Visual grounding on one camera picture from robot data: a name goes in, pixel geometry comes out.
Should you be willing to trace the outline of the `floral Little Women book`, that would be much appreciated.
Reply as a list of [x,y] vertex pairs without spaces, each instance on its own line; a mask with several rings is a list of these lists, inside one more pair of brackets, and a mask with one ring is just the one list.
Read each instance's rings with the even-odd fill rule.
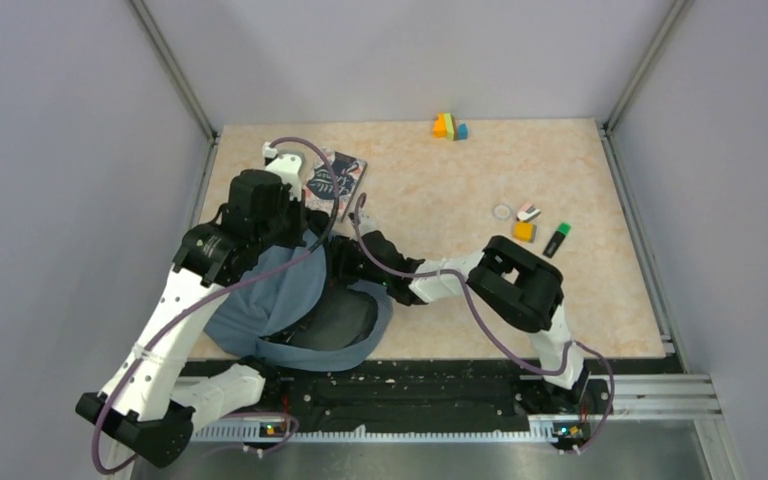
[[340,151],[323,149],[330,162],[329,171],[321,158],[317,158],[306,176],[304,191],[310,209],[330,213],[338,205],[337,219],[342,221],[367,171],[368,162]]

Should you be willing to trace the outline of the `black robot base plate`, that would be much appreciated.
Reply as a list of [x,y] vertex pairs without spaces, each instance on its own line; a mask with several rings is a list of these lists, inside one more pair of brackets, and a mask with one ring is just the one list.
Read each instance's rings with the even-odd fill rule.
[[510,361],[365,361],[336,373],[281,370],[251,406],[290,414],[303,433],[524,432],[541,415],[581,424],[609,411],[609,387],[590,378],[582,412],[559,413],[541,400],[544,382]]

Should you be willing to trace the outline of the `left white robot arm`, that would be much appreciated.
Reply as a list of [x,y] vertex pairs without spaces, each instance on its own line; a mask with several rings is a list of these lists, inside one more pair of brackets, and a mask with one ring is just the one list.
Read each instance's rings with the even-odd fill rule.
[[99,392],[83,394],[76,406],[94,425],[91,452],[101,473],[116,471],[101,462],[102,435],[166,467],[202,427],[243,407],[262,414],[277,407],[278,383],[241,363],[189,387],[176,383],[213,313],[245,285],[243,274],[272,246],[303,246],[305,229],[299,172],[269,167],[242,171],[215,216],[185,233],[130,354]]

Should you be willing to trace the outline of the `blue-grey student backpack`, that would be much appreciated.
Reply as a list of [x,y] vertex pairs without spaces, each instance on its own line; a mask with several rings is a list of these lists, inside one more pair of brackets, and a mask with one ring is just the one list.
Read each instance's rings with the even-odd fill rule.
[[344,371],[378,346],[393,317],[393,278],[358,242],[332,233],[315,252],[268,249],[205,328],[223,351],[278,367]]

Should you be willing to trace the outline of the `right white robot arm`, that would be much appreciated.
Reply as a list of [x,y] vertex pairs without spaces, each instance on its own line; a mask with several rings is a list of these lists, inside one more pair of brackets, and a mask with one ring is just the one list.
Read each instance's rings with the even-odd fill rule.
[[587,405],[590,373],[566,320],[562,273],[546,260],[502,236],[479,252],[448,260],[401,254],[383,233],[358,239],[336,236],[329,244],[330,268],[346,284],[364,281],[384,289],[405,306],[428,305],[463,296],[480,298],[510,327],[525,333],[539,359],[541,400],[559,413],[580,413]]

